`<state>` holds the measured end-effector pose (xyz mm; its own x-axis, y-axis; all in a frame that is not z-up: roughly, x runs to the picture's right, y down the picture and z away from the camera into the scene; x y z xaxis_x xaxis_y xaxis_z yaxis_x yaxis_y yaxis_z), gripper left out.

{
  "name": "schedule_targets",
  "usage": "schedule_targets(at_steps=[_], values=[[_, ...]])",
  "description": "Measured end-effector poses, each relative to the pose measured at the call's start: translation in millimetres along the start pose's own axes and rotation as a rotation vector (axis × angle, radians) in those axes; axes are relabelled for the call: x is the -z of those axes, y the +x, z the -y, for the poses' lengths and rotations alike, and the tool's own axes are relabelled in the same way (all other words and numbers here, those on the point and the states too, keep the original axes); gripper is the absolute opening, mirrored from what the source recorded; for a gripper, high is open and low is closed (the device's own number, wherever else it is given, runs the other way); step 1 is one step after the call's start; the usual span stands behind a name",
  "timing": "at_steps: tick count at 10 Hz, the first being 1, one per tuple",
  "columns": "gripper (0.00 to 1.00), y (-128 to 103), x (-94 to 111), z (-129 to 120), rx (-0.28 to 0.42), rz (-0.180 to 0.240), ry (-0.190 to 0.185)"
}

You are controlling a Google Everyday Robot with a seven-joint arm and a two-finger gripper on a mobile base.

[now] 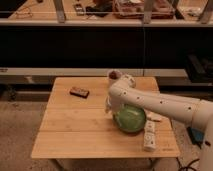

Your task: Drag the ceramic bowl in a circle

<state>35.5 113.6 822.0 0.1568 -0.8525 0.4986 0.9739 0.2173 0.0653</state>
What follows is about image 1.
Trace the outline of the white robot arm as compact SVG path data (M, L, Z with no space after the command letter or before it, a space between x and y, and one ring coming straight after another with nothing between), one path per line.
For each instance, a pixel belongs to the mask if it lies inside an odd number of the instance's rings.
M144 108L170 119L179 121L204 133L198 171L213 169L213 102L142 91L135 88L135 79L122 75L108 89L106 110L117 112L124 104Z

